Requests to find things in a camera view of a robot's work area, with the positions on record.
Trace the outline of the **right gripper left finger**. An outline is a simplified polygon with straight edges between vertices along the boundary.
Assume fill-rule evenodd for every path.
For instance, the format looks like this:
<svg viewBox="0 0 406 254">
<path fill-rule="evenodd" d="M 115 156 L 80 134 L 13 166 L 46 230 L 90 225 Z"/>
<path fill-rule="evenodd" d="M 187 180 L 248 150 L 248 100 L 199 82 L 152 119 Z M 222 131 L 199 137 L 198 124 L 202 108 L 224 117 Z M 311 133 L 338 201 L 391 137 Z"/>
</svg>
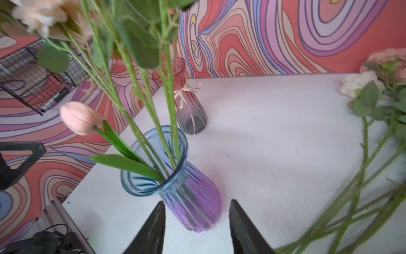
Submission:
<svg viewBox="0 0 406 254">
<path fill-rule="evenodd" d="M 124 254 L 161 254 L 166 229 L 166 208 L 160 201 Z"/>
</svg>

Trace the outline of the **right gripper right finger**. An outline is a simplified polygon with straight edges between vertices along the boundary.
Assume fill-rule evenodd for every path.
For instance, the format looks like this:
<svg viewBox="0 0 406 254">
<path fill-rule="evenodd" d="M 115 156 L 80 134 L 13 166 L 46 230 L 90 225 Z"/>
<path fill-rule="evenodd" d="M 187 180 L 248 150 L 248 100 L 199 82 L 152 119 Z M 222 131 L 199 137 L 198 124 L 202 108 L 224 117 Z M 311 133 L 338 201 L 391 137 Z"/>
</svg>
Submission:
<svg viewBox="0 0 406 254">
<path fill-rule="evenodd" d="M 239 202 L 232 199 L 229 227 L 235 254 L 275 254 Z"/>
</svg>

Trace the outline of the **purple-blue glass vase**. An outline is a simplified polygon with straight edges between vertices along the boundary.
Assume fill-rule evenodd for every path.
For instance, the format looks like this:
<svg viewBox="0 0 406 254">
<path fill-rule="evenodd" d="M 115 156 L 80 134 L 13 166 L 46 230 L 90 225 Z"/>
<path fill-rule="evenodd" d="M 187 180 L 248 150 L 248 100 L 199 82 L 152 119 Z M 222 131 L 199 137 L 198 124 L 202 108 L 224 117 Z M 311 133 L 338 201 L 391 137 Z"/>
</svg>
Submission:
<svg viewBox="0 0 406 254">
<path fill-rule="evenodd" d="M 159 183 L 123 170 L 123 188 L 137 197 L 160 195 L 165 206 L 187 230 L 196 233 L 208 231 L 221 215 L 221 193 L 209 177 L 187 161 L 186 135 L 182 130 L 178 131 L 181 159 L 176 169 L 170 164 L 157 130 L 151 129 L 144 136 L 166 167 L 162 172 L 166 181 Z"/>
</svg>

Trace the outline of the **single pink bud stem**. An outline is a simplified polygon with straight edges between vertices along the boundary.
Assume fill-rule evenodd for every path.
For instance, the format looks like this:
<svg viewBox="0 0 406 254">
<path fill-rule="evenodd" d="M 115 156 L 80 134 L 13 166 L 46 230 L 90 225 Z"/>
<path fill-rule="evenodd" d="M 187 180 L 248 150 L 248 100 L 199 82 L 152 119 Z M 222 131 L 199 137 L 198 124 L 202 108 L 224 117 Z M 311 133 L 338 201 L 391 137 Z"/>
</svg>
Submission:
<svg viewBox="0 0 406 254">
<path fill-rule="evenodd" d="M 63 123 L 74 133 L 88 136 L 94 132 L 109 142 L 119 154 L 91 156 L 98 164 L 138 174 L 150 180 L 163 183 L 164 176 L 141 159 L 104 120 L 99 112 L 79 102 L 69 102 L 60 108 Z"/>
</svg>

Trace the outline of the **red-grey glass vase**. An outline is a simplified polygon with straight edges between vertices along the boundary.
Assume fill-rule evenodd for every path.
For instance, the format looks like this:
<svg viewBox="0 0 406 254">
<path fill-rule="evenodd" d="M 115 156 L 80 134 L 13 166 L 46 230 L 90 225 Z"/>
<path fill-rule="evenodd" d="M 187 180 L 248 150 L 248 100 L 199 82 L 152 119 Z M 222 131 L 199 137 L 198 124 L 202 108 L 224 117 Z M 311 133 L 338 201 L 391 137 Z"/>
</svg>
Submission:
<svg viewBox="0 0 406 254">
<path fill-rule="evenodd" d="M 186 64 L 182 58 L 176 58 L 171 68 L 174 71 L 174 101 L 177 107 L 177 122 L 180 129 L 189 135 L 201 132 L 207 124 L 207 114 L 198 100 L 198 88 L 191 87 L 186 81 Z"/>
</svg>

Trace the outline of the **large pink rose stem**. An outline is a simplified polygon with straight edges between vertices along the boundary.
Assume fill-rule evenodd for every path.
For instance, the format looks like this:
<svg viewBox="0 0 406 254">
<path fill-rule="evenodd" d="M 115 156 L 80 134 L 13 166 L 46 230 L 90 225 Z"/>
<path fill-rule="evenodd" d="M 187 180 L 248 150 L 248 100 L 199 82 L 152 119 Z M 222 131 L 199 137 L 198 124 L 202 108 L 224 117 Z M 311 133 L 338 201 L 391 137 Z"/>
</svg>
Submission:
<svg viewBox="0 0 406 254">
<path fill-rule="evenodd" d="M 174 98 L 174 67 L 171 46 L 175 44 L 181 12 L 195 1 L 113 1 L 111 11 L 117 30 L 116 46 L 135 85 L 135 94 L 145 97 L 170 164 L 180 160 L 180 141 Z M 170 115 L 169 141 L 165 141 L 149 89 L 149 71 L 161 78 Z"/>
</svg>

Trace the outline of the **bunch of artificial flowers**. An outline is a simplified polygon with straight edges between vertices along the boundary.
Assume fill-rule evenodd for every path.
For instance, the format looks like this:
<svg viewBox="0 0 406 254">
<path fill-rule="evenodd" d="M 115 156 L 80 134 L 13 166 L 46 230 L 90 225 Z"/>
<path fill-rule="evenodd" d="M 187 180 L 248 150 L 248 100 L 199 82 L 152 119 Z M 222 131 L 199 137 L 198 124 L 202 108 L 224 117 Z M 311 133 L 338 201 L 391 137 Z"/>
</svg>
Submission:
<svg viewBox="0 0 406 254">
<path fill-rule="evenodd" d="M 370 54 L 359 73 L 341 81 L 340 93 L 363 124 L 360 170 L 331 205 L 295 242 L 278 254 L 301 254 L 314 241 L 334 235 L 328 252 L 352 254 L 372 238 L 406 200 L 405 184 L 360 206 L 362 191 L 406 152 L 406 51 L 388 48 Z"/>
</svg>

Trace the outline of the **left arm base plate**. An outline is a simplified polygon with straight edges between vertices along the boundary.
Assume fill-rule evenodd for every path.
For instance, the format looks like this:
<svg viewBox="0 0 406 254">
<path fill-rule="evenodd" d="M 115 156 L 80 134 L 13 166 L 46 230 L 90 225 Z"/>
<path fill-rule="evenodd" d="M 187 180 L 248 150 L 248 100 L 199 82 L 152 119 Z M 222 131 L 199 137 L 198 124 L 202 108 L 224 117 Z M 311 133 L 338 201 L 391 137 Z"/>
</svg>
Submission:
<svg viewBox="0 0 406 254">
<path fill-rule="evenodd" d="M 75 233 L 58 223 L 35 233 L 31 238 L 11 243 L 1 254 L 86 254 Z"/>
</svg>

